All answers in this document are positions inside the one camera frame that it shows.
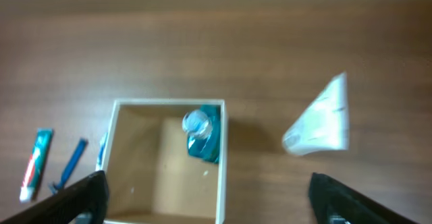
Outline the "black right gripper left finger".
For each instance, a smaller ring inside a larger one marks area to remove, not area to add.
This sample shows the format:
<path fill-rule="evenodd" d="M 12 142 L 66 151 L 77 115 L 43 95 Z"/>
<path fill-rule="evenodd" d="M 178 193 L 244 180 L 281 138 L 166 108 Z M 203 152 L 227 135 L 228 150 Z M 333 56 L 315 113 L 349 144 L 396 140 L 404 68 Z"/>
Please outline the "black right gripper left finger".
<path fill-rule="evenodd" d="M 103 223 L 108 202 L 107 178 L 105 172 L 99 170 L 2 223 L 69 223 L 86 213 L 90 215 L 89 223 Z"/>

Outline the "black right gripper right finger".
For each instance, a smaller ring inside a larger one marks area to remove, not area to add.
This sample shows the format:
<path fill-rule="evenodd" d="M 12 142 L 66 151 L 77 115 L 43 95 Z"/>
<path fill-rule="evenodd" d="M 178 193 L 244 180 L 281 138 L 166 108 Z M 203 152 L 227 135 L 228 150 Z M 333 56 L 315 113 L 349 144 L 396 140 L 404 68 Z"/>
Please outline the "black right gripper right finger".
<path fill-rule="evenodd" d="M 323 173 L 311 175 L 308 198 L 318 224 L 414 224 L 414 221 Z"/>

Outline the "white lotion tube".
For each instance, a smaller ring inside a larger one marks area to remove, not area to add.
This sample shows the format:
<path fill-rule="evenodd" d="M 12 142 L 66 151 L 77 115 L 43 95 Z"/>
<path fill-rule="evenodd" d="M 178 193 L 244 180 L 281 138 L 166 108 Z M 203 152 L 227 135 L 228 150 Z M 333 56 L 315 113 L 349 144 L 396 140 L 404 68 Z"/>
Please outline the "white lotion tube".
<path fill-rule="evenodd" d="M 285 132 L 282 146 L 292 155 L 348 150 L 347 74 L 334 76 Z"/>

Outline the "blue Listerine mouthwash bottle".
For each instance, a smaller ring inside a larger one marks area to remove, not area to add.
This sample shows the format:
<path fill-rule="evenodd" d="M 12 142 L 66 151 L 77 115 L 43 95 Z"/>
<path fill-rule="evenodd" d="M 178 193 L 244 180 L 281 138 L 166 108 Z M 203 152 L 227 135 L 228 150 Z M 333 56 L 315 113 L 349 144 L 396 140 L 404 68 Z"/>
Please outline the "blue Listerine mouthwash bottle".
<path fill-rule="evenodd" d="M 220 108 L 202 105 L 185 114 L 182 129 L 187 135 L 186 147 L 191 157 L 218 164 L 220 156 Z"/>

